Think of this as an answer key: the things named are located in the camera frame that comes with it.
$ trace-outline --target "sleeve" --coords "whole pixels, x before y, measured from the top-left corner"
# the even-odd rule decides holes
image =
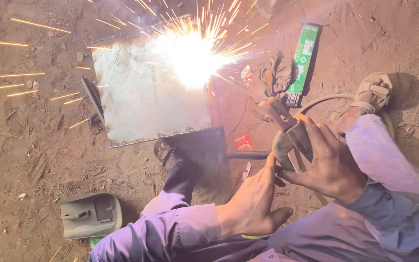
[[[143,216],[103,238],[89,262],[171,261],[178,252],[221,238],[214,204]]]
[[[352,204],[336,203],[365,218],[367,228],[394,261],[419,261],[419,194],[393,192],[369,179]]]

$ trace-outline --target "hand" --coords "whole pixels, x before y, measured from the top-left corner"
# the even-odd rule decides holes
[[[296,118],[305,124],[313,148],[313,161],[309,170],[303,173],[284,171],[277,166],[277,175],[345,203],[357,200],[368,177],[358,167],[347,144],[339,141],[325,124],[316,125],[311,118],[301,114]]]
[[[249,177],[225,205],[216,206],[221,235],[269,235],[293,214],[290,207],[271,211],[276,159],[271,153],[258,174]]]

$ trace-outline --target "welding cable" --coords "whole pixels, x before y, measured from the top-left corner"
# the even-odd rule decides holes
[[[306,105],[302,106],[299,110],[297,110],[297,112],[295,113],[294,116],[298,115],[298,114],[305,114],[305,112],[311,108],[312,106],[321,103],[323,101],[329,100],[329,99],[333,99],[333,98],[349,98],[349,99],[355,99],[355,95],[349,95],[349,94],[334,94],[334,95],[327,95],[324,97],[320,97],[317,98],[309,103],[307,103]],[[391,137],[393,140],[395,140],[395,132],[394,132],[394,127],[392,125],[392,121],[389,118],[389,115],[384,112],[381,111],[379,113],[379,116],[382,117],[382,119],[384,120],[384,122],[386,123],[387,129],[389,130],[389,133],[391,134]]]

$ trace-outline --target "purple shirt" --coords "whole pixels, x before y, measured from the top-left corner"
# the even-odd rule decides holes
[[[174,197],[178,196],[166,192],[158,196]],[[369,179],[354,203],[335,203],[362,215],[393,260],[419,252],[419,194],[392,192]],[[204,252],[215,246],[218,248],[213,252]],[[216,206],[207,204],[144,215],[101,240],[89,261],[246,261],[253,254],[258,254],[254,261],[295,261],[277,253],[277,259],[271,260],[273,252],[264,240],[223,238]]]

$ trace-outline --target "sandal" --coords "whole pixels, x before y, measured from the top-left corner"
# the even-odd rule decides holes
[[[381,101],[376,99],[369,102],[357,101],[358,97],[365,92],[372,92],[378,98],[381,98]],[[353,102],[349,108],[360,107],[364,109],[364,111],[366,111],[368,114],[376,114],[389,103],[391,93],[392,83],[389,80],[388,75],[380,72],[372,73],[361,82],[360,86],[358,87],[355,102]]]
[[[179,161],[180,157],[175,154],[175,146],[170,146],[168,143],[166,143],[164,140],[158,140],[155,142],[153,146],[154,155],[158,158],[160,162],[162,162],[162,166],[166,168],[168,171],[171,169],[172,165],[175,164],[177,161]],[[176,155],[176,159],[173,163],[171,158],[173,155]]]

